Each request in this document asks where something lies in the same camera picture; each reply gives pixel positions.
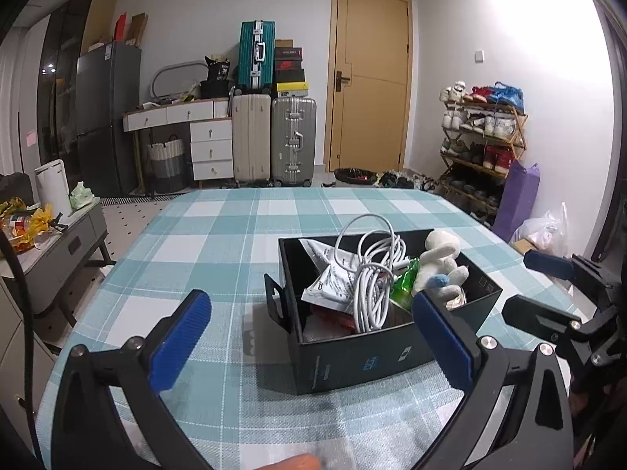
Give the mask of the person's hand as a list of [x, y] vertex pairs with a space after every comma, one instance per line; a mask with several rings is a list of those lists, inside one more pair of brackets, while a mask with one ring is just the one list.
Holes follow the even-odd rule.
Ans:
[[277, 463], [260, 467], [258, 470], [319, 470], [319, 458], [306, 453], [283, 459]]

